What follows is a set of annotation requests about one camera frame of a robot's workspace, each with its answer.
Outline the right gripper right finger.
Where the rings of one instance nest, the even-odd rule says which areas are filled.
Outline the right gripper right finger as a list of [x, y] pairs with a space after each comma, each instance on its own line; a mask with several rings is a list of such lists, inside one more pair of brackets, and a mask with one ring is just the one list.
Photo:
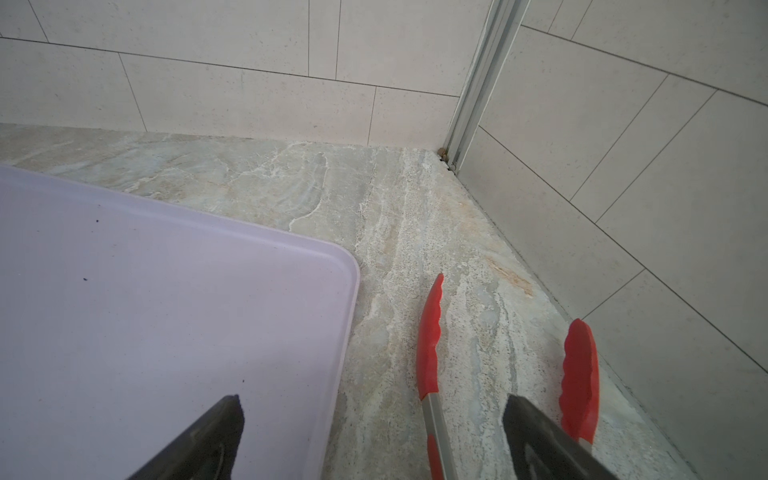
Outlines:
[[522, 396], [508, 396], [502, 424], [517, 479], [617, 480]]

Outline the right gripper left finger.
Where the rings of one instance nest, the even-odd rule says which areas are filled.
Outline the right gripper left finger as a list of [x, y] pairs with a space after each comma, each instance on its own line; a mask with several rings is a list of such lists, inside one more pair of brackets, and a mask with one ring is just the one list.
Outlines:
[[224, 396], [129, 479], [230, 479], [244, 425], [239, 396]]

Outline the red metal tongs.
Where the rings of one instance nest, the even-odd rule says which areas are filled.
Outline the red metal tongs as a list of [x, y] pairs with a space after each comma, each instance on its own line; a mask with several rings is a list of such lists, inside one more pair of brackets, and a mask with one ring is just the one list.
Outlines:
[[[458, 477], [439, 396], [437, 344], [441, 336], [441, 299], [444, 276], [439, 274], [426, 299], [419, 326], [416, 380], [427, 431], [431, 477]], [[564, 342], [563, 378], [558, 400], [562, 414], [556, 424], [591, 453], [599, 421], [600, 375], [596, 343], [589, 325], [571, 322]]]

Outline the lilac plastic tray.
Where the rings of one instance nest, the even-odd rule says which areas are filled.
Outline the lilac plastic tray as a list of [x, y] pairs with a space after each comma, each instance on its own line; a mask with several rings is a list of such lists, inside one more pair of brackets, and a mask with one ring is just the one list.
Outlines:
[[235, 395], [234, 478], [319, 478], [359, 284], [332, 243], [3, 167], [2, 477], [127, 478]]

